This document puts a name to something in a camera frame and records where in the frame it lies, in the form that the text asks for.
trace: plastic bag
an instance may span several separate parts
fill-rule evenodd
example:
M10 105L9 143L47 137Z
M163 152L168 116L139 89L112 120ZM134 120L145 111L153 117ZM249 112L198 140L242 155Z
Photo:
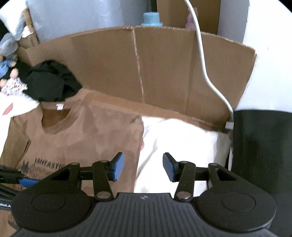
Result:
M26 8L26 0L10 0L0 9L0 19L16 41L20 40L25 27L22 12Z
M7 33L0 41L0 55L9 56L17 50L18 44L12 37L11 33Z
M8 56L5 56L5 60L17 61L18 56L16 53L9 54Z

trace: cardboard flap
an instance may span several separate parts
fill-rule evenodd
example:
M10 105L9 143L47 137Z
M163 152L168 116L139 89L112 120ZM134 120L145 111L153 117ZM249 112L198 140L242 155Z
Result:
M202 33L202 40L209 78L236 108L250 78L255 51L211 34ZM215 127L224 127L229 117L226 105L203 78L197 36L191 30L100 29L21 52L22 60L31 65L55 59L83 87L110 96L176 111Z
M194 36L171 28L135 29L145 103L185 113Z
M212 34L202 33L207 74L213 85L235 109L244 93L256 59L255 50ZM191 83L185 114L225 126L227 106L210 89L203 77L197 38L194 38Z
M72 37L84 87L142 102L132 28L107 29Z
M135 35L145 103L224 126L230 114L205 82L196 33L136 27ZM203 32L202 41L209 79L236 108L254 66L254 49Z

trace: white cloth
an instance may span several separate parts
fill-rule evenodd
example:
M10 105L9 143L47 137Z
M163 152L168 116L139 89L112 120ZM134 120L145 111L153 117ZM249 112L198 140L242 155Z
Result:
M163 168L163 153L176 161L190 161L197 167L216 162L225 166L230 150L227 134L206 131L178 119L143 117L144 148L140 152L135 193L170 193L174 196L178 183L172 183ZM206 190L205 181L196 181L194 196Z
M7 114L2 115L6 108L13 103L13 109ZM20 114L27 113L37 107L39 103L32 98L27 96L17 96L11 95L7 96L0 93L0 124L1 124L1 133L0 133L0 156L2 154L5 141L8 135L8 129L10 124L10 118Z

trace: metal pivot screw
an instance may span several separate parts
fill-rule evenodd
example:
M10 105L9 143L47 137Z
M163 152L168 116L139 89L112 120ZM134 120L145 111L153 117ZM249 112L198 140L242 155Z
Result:
M101 192L98 192L96 194L96 197L100 198L100 199L108 199L110 198L111 194L107 191L101 191Z
M176 194L176 196L179 198L179 199L182 199L182 200L186 200L188 198L191 197L191 194L189 192L185 192L185 191L180 191Z

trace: white cable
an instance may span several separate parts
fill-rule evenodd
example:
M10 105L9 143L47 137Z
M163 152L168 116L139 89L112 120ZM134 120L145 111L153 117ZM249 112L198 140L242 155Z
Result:
M225 98L224 95L222 95L222 93L212 84L212 82L210 81L208 75L207 75L207 70L206 70L206 64L205 64L205 56L204 56L204 50L203 50L203 43L202 43L202 37L201 37L201 31L200 31L200 26L199 26L199 22L197 19L197 16L195 14L194 8L191 5L189 0L184 0L185 3L187 4L187 7L189 8L191 15L194 19L194 23L196 26L196 33L197 33L197 38L198 38L198 46L199 46L199 52L200 52L200 60L201 60L201 67L202 67L202 71L203 71L203 76L204 79L206 81L206 83L209 85L209 87L215 92L216 95L219 96L219 98L221 100L223 100L223 102L226 104L226 106L229 109L230 115L231 115L231 120L233 121L233 109L230 105L230 103L228 102L228 100Z

